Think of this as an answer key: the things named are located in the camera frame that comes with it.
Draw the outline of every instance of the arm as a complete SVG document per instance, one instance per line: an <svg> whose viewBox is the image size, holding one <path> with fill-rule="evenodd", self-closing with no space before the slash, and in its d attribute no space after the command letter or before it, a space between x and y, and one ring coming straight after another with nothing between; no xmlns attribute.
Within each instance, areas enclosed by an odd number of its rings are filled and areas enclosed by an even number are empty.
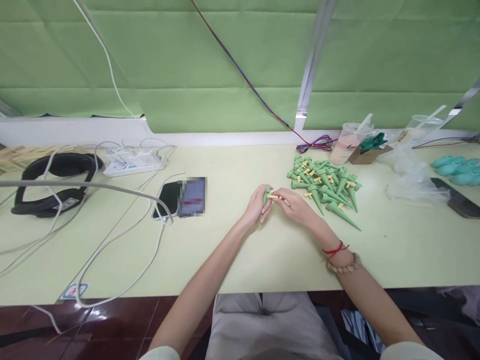
<svg viewBox="0 0 480 360"><path fill-rule="evenodd" d="M260 185L255 190L243 216L185 286L155 333L149 350L169 346L182 354L218 293L245 237L252 227L257 226L260 214L263 214L261 223L268 217L272 201L263 205L266 187L266 184Z"/></svg>
<svg viewBox="0 0 480 360"><path fill-rule="evenodd" d="M273 200L291 219L310 230L321 249L332 251L339 248L340 239L300 195L284 188L273 195L281 196L290 203L287 205L283 200ZM346 249L329 261L338 268L344 268L354 261L354 256ZM386 346L405 341L423 345L400 309L367 269L360 266L354 272L337 275L352 302Z"/></svg>

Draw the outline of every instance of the wooden bead bracelet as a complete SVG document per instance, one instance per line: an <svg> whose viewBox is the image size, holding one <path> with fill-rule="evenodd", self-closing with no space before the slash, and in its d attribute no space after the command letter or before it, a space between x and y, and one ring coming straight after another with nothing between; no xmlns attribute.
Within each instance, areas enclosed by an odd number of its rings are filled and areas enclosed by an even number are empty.
<svg viewBox="0 0 480 360"><path fill-rule="evenodd" d="M356 252L353 252L353 257L354 257L353 262L346 267L333 266L330 261L326 263L326 267L329 268L331 271L333 271L335 274L353 273L355 270L357 270L360 267L360 265L362 265L362 259L360 258L360 255L358 255Z"/></svg>

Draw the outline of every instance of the light green desk surface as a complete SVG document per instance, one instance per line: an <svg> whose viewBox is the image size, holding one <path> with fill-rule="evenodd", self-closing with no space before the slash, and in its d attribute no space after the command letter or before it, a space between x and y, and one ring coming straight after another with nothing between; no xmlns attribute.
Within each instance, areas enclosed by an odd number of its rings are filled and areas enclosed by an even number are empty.
<svg viewBox="0 0 480 360"><path fill-rule="evenodd" d="M108 178L99 173L94 180L134 189L148 176L149 173L142 173ZM20 172L8 172L0 176L0 180L19 180L20 177ZM76 181L84 179L85 175L71 178ZM56 186L54 190L69 187L71 186ZM15 190L12 187L0 187L0 202ZM50 195L45 187L29 187L24 200L36 200ZM70 224L13 271L0 277L0 305L55 303L134 200L135 196L132 195L91 188L81 211ZM53 221L32 215L13 215L10 212L13 203L12 196L0 207L0 252L38 239L48 231ZM55 228L68 221L76 211L72 209L62 214ZM20 252L14 252L0 255L0 270L19 254Z"/></svg>
<svg viewBox="0 0 480 360"><path fill-rule="evenodd" d="M156 195L167 176L183 170L186 175L175 180L207 177L206 213L198 217L175 218L174 224L165 228L156 259L125 296L179 294L241 216L258 184L269 183L275 189L290 188L286 174L292 167L295 154L292 145L178 148L170 165L149 184L146 192ZM421 149L417 154L428 162L444 155L478 157L480 147L464 144ZM308 151L307 155L314 160L329 156L316 150ZM347 166L351 173L358 175L363 188L357 193L359 213L346 211L363 231L356 230L329 211L326 211L325 219L344 243L350 244L350 248L362 256L365 266L382 286L480 284L480 220L462 218L446 205L417 207L390 202L385 197L385 186L395 175L388 167L379 163L347 163ZM133 179L125 178L124 186L131 188L133 185ZM480 187L461 187L459 190L480 205ZM101 197L98 195L98 199L92 197L91 200L97 205L122 196L103 192ZM113 231L117 233L133 224L145 206L146 200L137 199ZM96 209L96 214L103 217L105 208ZM68 241L68 244L50 243L49 261L38 256L35 264L52 267L52 260L57 262L65 253L76 253L82 248L83 252L77 254L75 260L80 269L81 262L93 252L100 239L100 236L84 236L84 231L90 227L85 222L85 218L77 219L68 229L68 236L75 237L75 240L67 239L65 233L62 241ZM150 259L160 226L160 222L152 220L149 215L109 245L83 278L83 282L88 283L84 297L111 297L129 285ZM82 246L78 245L80 239L83 240ZM275 206L268 221L246 239L220 292L340 288L335 276L327 271L325 261L307 231L287 219Z"/></svg>

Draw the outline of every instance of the right hand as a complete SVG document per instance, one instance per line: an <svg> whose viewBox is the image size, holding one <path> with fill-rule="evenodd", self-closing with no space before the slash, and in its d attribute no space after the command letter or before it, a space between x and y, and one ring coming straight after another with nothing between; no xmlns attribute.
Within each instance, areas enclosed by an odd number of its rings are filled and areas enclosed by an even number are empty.
<svg viewBox="0 0 480 360"><path fill-rule="evenodd" d="M282 187L271 194L282 197L282 199L274 198L272 200L275 204L281 207L290 219L297 223L310 227L312 224L323 220L296 192ZM290 203L290 206L288 206L284 200L287 200Z"/></svg>

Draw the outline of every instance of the tile floor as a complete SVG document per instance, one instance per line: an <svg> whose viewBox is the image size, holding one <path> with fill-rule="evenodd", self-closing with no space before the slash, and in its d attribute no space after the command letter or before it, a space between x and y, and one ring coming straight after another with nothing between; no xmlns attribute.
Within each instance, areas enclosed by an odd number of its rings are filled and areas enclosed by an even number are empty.
<svg viewBox="0 0 480 360"><path fill-rule="evenodd" d="M340 309L354 309L344 291L309 292L314 304L328 306L341 325ZM137 360L149 348L156 330L175 302L176 296L120 298L91 309L81 309L74 301L46 305L62 331L57 336L49 318L29 306L0 307L0 336L41 328L39 335L0 348L0 359L48 360ZM195 331L182 360L192 350L212 323L213 305ZM422 326L412 321L425 344L445 360L479 359L461 335L451 326Z"/></svg>

